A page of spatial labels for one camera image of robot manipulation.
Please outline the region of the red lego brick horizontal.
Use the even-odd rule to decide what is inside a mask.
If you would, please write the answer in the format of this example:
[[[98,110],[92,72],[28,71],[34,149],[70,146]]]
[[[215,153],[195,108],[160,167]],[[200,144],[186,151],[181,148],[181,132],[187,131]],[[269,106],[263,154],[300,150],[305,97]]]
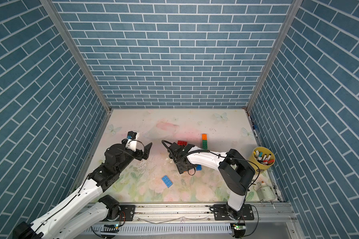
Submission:
[[[186,141],[182,141],[182,140],[178,140],[177,144],[179,146],[186,146],[187,145],[187,142]]]

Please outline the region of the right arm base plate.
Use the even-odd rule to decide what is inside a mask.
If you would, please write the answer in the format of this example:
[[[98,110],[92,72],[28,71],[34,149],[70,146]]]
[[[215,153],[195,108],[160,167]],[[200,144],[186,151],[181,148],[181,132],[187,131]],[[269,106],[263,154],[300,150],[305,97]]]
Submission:
[[[216,221],[254,220],[252,206],[249,204],[243,204],[238,211],[235,211],[227,204],[214,204],[209,207],[209,209],[213,213]]]

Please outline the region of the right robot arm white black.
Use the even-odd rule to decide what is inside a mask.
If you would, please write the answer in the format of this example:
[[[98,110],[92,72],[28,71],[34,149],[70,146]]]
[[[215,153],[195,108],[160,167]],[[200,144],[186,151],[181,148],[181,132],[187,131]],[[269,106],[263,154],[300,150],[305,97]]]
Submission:
[[[183,146],[166,140],[162,140],[162,144],[180,174],[195,169],[199,165],[219,171],[230,190],[224,211],[233,220],[243,217],[242,207],[255,176],[255,169],[237,150],[214,152],[193,144]]]

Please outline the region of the long green lego brick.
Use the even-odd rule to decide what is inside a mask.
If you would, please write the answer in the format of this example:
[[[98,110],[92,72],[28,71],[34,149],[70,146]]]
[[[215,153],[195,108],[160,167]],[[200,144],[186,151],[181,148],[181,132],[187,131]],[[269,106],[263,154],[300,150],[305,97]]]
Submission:
[[[203,140],[202,140],[201,148],[202,148],[202,149],[208,149],[208,144],[207,144],[207,140],[206,140],[206,139],[203,139]]]

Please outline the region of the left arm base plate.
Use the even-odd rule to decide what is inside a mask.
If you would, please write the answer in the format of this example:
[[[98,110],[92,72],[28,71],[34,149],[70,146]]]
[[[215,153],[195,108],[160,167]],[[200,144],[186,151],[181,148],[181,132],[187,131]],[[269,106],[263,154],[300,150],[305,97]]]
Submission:
[[[132,221],[135,214],[135,205],[120,205],[109,209],[106,220],[116,222]]]

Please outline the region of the long blue lego brick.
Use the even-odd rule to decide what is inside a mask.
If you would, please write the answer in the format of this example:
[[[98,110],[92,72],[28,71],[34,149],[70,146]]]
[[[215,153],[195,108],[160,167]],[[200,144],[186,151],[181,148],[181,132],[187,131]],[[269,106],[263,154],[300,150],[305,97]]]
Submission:
[[[166,175],[162,177],[162,181],[168,188],[170,188],[173,185],[172,181]]]

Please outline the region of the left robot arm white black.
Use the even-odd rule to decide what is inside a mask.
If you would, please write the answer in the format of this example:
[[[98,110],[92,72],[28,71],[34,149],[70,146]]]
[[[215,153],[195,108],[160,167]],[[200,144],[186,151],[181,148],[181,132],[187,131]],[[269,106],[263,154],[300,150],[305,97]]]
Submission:
[[[103,196],[133,160],[149,158],[152,143],[143,150],[136,140],[124,139],[106,149],[105,162],[89,173],[81,186],[53,209],[31,223],[22,222],[12,233],[14,239],[73,239],[102,221],[122,218],[120,203],[110,195]]]

